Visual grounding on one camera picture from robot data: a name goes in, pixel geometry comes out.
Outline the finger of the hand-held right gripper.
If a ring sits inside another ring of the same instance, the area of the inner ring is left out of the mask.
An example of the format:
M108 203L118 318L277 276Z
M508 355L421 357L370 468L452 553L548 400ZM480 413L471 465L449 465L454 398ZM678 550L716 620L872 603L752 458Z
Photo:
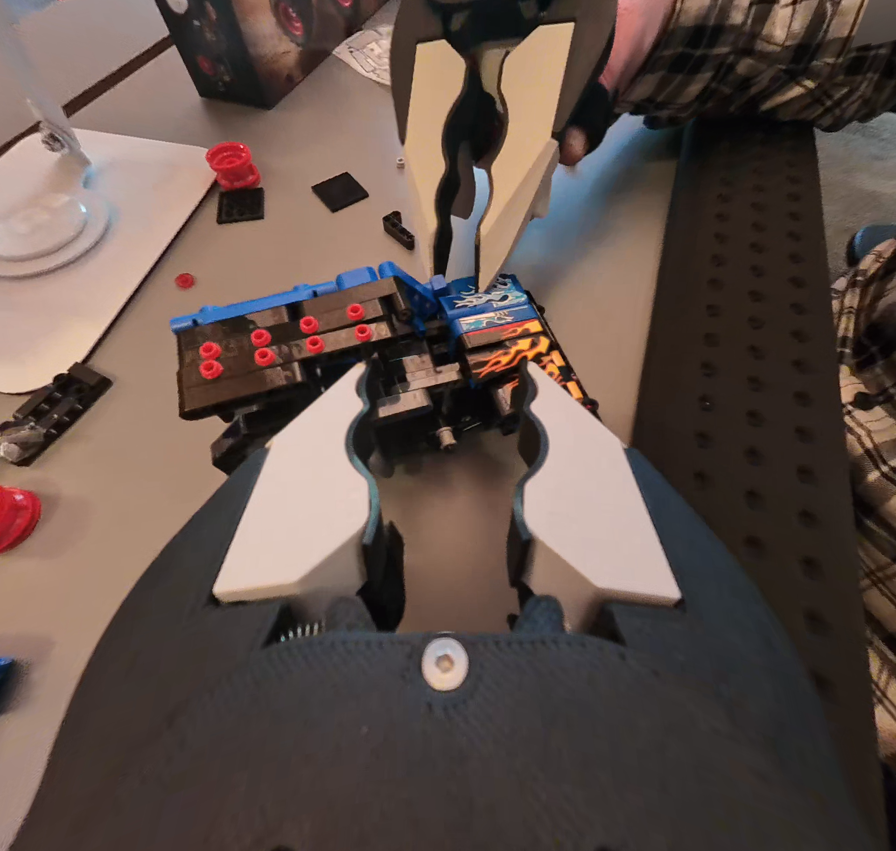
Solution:
M523 39L487 42L476 54L502 129L487 155L489 198L476 230L476 280L494 283L532 219L546 217L559 144L554 118L574 35L571 22L541 25Z
M404 150L421 225L427 270L445 273L453 218L467 219L476 199L475 168L497 147L504 118L475 59L445 39L417 45Z

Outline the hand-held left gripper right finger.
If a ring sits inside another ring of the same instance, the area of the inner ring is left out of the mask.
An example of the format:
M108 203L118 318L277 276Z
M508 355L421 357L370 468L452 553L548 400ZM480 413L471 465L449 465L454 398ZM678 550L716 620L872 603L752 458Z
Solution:
M681 591L628 450L540 367L522 368L507 569L519 609L550 597L567 631L589 631L606 603L674 607Z

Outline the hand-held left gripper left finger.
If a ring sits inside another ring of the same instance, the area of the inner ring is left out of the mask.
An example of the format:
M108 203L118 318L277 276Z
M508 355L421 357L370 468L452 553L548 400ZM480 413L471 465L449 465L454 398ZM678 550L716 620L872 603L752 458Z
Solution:
M278 601L300 621L322 621L336 599L357 597L378 630L399 627L404 541L368 466L375 379L373 364L353 365L264 448L216 602Z

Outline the blue flame toy brick truck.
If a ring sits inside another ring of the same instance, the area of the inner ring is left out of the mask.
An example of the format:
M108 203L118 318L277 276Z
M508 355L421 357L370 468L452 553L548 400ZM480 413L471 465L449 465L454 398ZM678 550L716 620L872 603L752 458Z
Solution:
M360 363L375 366L370 425L380 455L452 451L465 434L517 431L531 362L599 416L532 293L513 274L421 282L397 263L339 274L372 289L173 333L179 415L228 426L210 448L231 474Z

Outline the person's right hand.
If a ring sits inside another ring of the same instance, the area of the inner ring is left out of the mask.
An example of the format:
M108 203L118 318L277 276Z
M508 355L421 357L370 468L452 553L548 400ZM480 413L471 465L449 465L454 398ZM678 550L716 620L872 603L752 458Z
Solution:
M623 100L663 34L677 0L617 0L616 27L609 58L598 84L615 106ZM585 126L569 125L559 145L559 162L573 167L599 146L614 118L597 109L581 111Z

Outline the instruction booklet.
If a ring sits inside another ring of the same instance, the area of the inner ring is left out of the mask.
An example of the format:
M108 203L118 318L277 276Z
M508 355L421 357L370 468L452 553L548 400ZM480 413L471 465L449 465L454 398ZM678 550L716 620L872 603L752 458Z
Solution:
M343 40L332 54L368 80L391 86L393 16L377 15L368 26Z

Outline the black flat square tile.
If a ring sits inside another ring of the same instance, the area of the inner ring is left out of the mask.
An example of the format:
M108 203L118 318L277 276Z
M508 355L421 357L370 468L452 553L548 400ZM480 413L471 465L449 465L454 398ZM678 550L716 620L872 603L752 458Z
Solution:
M369 197L364 186L348 171L313 184L311 192L330 213L338 213Z

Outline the red toy wheel rim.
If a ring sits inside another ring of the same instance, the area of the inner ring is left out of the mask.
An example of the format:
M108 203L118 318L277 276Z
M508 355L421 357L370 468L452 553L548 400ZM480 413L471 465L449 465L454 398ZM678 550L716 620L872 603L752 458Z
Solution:
M41 501L31 491L1 487L1 554L12 551L35 530Z
M242 142L220 142L205 152L205 160L225 192L249 190L261 185L260 171L252 161L252 152Z

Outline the black square studded plate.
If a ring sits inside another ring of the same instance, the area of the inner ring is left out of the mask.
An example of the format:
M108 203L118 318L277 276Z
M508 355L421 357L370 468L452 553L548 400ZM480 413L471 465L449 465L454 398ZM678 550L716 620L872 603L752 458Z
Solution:
M219 226L257 221L264 217L263 187L222 190L218 193L216 222Z

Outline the dark toy set box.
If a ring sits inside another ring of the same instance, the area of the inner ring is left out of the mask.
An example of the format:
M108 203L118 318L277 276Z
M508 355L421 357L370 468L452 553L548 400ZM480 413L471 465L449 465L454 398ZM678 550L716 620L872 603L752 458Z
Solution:
M202 98L271 108L389 0L155 0Z

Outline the black perforated floor mat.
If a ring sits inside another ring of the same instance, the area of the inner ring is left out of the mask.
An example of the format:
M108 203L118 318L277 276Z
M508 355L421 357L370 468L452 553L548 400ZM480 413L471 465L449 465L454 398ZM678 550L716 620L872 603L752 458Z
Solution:
M701 119L686 129L633 445L789 633L853 800L887 849L810 125Z

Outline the black holed brick plate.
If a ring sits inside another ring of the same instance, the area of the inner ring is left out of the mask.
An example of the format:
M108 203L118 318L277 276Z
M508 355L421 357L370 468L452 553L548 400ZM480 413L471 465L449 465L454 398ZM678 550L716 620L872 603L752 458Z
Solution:
M1 459L28 467L68 432L113 386L76 362L31 396L1 424Z

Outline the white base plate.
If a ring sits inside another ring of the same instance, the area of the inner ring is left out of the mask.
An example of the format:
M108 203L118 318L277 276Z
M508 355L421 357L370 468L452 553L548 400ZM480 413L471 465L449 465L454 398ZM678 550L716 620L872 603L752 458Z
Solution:
M91 352L162 257L212 183L194 145L78 130L91 159L86 186L109 207L100 243L50 274L1 278L1 390L48 384ZM58 155L33 134L2 156L2 206L60 175Z

